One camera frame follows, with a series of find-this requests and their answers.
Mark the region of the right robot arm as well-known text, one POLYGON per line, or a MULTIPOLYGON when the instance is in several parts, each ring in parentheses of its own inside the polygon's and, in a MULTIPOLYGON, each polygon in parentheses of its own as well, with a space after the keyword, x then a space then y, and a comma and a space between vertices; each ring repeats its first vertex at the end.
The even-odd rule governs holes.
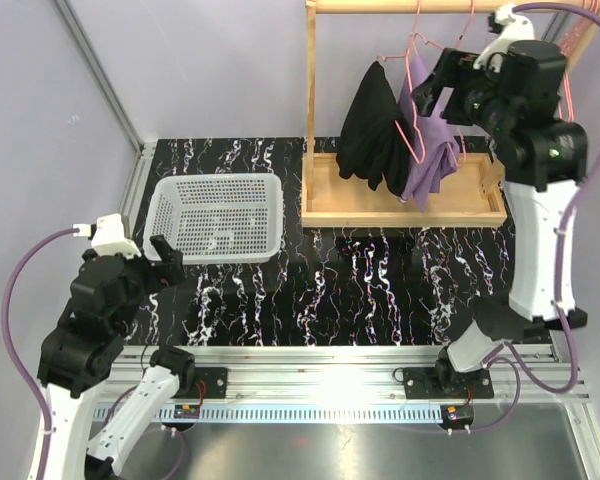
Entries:
POLYGON ((570 205, 584 180, 588 139, 582 126, 560 119, 558 90, 567 60, 558 46, 517 40, 482 65, 478 55, 443 49, 429 76, 414 88, 417 113, 430 117, 445 88, 440 116, 478 126, 504 167, 502 190, 515 225, 514 274, 507 295, 480 297, 472 321, 439 355, 436 389, 456 396, 504 347, 546 330, 585 325, 573 298, 570 205))

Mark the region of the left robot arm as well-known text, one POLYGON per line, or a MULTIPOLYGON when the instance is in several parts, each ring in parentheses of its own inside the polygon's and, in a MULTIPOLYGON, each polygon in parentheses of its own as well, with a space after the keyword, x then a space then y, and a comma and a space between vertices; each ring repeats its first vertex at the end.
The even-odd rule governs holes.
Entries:
POLYGON ((125 337, 146 297, 184 279, 183 255, 161 235, 149 260, 129 239, 93 247, 70 286, 57 326, 41 346, 37 378, 44 402, 30 472, 36 479, 118 479, 161 407, 197 383, 195 357, 158 348, 127 388, 110 392, 125 337))

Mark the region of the black trousers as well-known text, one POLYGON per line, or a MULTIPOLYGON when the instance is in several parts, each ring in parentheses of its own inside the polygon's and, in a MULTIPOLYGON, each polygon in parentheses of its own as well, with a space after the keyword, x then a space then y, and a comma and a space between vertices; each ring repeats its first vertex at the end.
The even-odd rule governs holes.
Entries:
POLYGON ((386 78, 384 67, 373 62, 364 74, 346 115, 337 142, 339 176, 356 176, 371 190, 385 183, 400 196, 410 173, 412 127, 405 118, 386 78))

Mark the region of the pink wire hanger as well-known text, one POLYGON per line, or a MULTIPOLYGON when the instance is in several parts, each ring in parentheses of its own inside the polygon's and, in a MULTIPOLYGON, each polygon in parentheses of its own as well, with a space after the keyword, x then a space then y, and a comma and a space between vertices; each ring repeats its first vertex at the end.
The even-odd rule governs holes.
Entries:
POLYGON ((417 120, 418 114, 416 111, 416 106, 415 106, 414 101, 411 98, 411 93, 413 90, 413 81, 412 81, 411 67, 410 67, 410 55, 412 52, 414 52, 416 50, 415 36, 418 33, 417 27, 418 27, 418 23, 419 23, 419 19, 420 19, 421 8, 422 8, 421 2, 417 1, 416 2, 416 10, 415 10, 415 19, 413 21, 411 31, 408 36, 408 41, 407 41, 407 45, 404 50, 404 53, 397 54, 397 55, 379 54, 376 56, 376 59, 379 62, 386 62, 387 60, 392 60, 392 59, 403 59, 405 61, 405 78, 406 78, 407 96, 404 98, 404 104, 409 105, 411 108, 411 112, 412 112, 411 125, 412 125, 413 131, 414 131, 414 140, 411 141, 411 140, 407 139, 406 134, 404 133, 404 131, 402 130, 402 127, 399 124, 397 124, 397 128, 398 128, 398 131, 399 131, 400 135, 402 136, 403 141, 405 142, 408 150, 410 151, 413 160, 418 165, 421 165, 425 160, 426 147, 424 144, 424 138, 422 135, 422 131, 420 130, 420 128, 418 126, 418 120, 417 120))

